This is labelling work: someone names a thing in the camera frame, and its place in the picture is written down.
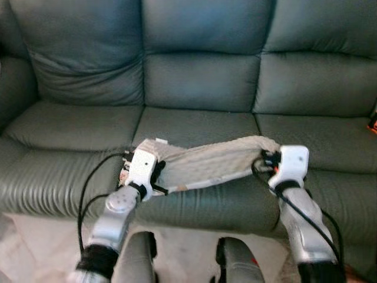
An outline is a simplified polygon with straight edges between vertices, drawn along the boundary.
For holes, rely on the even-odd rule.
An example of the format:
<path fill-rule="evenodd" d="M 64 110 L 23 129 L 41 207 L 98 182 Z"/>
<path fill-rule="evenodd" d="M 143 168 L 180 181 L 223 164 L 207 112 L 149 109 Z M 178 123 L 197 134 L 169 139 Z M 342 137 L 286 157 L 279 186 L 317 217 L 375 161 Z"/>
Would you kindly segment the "silver left robot leg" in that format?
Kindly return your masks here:
<path fill-rule="evenodd" d="M 111 283 L 159 283 L 154 267 L 158 254 L 153 232 L 129 235 L 119 256 Z"/>

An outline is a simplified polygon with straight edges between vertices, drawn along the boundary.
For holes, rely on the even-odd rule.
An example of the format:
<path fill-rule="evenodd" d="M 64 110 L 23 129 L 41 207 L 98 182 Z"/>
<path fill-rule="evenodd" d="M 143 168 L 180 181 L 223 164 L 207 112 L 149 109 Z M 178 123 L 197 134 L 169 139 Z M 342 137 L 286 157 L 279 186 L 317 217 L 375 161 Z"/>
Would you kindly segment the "grey-green leather sofa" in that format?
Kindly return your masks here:
<path fill-rule="evenodd" d="M 376 261 L 375 0 L 0 0 L 0 213 L 74 219 L 148 138 L 264 135 Z"/>

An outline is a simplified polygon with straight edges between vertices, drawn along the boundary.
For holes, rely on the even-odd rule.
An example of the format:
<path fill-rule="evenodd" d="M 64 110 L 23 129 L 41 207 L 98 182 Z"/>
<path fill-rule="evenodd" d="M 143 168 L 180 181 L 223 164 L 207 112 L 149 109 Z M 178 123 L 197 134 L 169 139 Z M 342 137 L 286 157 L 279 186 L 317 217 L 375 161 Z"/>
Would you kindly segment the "person's bare foot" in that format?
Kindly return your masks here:
<path fill-rule="evenodd" d="M 346 283 L 369 283 L 369 281 L 359 275 L 351 266 L 345 266 L 344 272 Z"/>

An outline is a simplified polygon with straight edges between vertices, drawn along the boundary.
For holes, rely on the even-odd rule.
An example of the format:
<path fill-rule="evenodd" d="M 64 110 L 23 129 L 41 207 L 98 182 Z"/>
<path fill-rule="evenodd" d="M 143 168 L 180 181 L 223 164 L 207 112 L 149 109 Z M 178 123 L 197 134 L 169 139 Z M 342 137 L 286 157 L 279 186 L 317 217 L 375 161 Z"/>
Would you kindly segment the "beige textured pillow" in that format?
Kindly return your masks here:
<path fill-rule="evenodd" d="M 264 136 L 242 137 L 190 149 L 173 146 L 167 140 L 151 138 L 143 140 L 135 149 L 148 151 L 158 161 L 166 162 L 157 184 L 171 194 L 247 177 L 252 173 L 252 164 L 260 158 L 262 150 L 279 151 L 280 146 Z M 120 185 L 124 185 L 133 156 L 134 151 L 121 171 Z"/>

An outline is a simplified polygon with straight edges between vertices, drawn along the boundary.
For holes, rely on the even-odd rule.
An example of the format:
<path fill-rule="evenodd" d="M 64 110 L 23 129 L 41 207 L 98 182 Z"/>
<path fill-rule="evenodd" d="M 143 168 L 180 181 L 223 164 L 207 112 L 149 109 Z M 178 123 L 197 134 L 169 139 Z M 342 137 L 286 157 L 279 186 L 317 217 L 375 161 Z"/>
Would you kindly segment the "silver robot leg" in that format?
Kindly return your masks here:
<path fill-rule="evenodd" d="M 256 257 L 238 238 L 219 238 L 215 260 L 219 266 L 219 274 L 211 279 L 211 283 L 266 282 Z"/>
<path fill-rule="evenodd" d="M 158 254 L 153 232 L 129 235 L 119 256 L 111 283 L 159 283 L 154 267 Z"/>

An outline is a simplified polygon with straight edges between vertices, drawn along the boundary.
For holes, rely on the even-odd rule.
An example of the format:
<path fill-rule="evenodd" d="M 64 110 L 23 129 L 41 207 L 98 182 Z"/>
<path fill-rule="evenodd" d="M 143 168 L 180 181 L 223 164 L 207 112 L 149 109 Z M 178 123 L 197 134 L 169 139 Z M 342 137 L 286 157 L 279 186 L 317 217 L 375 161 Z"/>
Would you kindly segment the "silver right robot leg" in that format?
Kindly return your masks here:
<path fill-rule="evenodd" d="M 215 260 L 219 266 L 219 274 L 211 279 L 211 283 L 266 282 L 256 257 L 238 238 L 219 238 Z"/>

